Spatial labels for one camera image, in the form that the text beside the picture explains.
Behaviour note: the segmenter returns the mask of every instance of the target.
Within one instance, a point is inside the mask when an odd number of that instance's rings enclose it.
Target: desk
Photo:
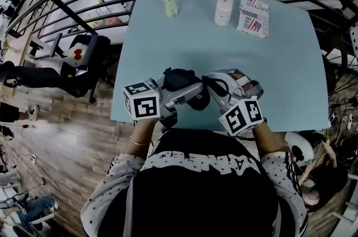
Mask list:
[[[240,0],[234,0],[229,26],[214,22],[217,0],[176,0],[177,17],[167,17],[162,0],[137,0],[117,70],[111,119],[132,122],[122,86],[166,68],[192,69],[198,77],[218,69],[238,68],[260,81],[260,107],[273,131],[328,127],[326,78],[313,25],[306,11],[264,0],[269,5],[268,38],[236,30]],[[223,130],[219,106],[211,99],[203,111],[178,108],[177,127]]]

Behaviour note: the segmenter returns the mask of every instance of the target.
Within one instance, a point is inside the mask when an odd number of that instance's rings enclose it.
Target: wooden floor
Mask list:
[[[59,66],[54,60],[41,63]],[[28,103],[40,104],[38,121],[16,123],[35,128],[10,126],[15,138],[1,138],[3,149],[10,164],[18,164],[24,186],[35,187],[45,179],[46,185],[30,193],[53,195],[59,204],[56,221],[76,236],[84,236],[79,218],[84,202],[107,172],[111,159],[121,153],[133,129],[132,124],[110,120],[112,95],[113,89],[99,83],[95,104],[89,104],[88,97],[76,99],[58,89],[19,87],[16,98],[3,98],[22,109]],[[31,164],[30,154],[36,154],[36,165]],[[327,206],[310,214],[306,236],[328,236],[337,221],[331,212],[341,212],[349,189],[348,184]]]

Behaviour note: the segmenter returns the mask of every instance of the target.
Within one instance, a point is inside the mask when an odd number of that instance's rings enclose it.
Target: white bottle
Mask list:
[[[217,25],[226,26],[230,23],[233,5],[233,0],[218,0],[214,17],[214,21]]]
[[[175,0],[163,0],[163,2],[167,16],[173,17],[178,15],[178,7]]]

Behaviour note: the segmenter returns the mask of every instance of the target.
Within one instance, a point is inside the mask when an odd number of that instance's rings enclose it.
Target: american flag print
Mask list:
[[[256,0],[247,0],[249,3],[255,4]]]
[[[250,25],[248,26],[248,29],[258,32],[260,30],[261,26],[262,26],[262,24],[259,23],[257,20],[252,20]]]

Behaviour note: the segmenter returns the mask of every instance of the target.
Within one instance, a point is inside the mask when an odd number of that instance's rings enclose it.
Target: bracelet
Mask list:
[[[132,139],[130,139],[131,141],[132,141],[132,143],[134,143],[134,144],[136,144],[136,145],[149,145],[149,144],[140,144],[140,143],[137,143],[136,141],[134,141],[134,140],[132,140]]]

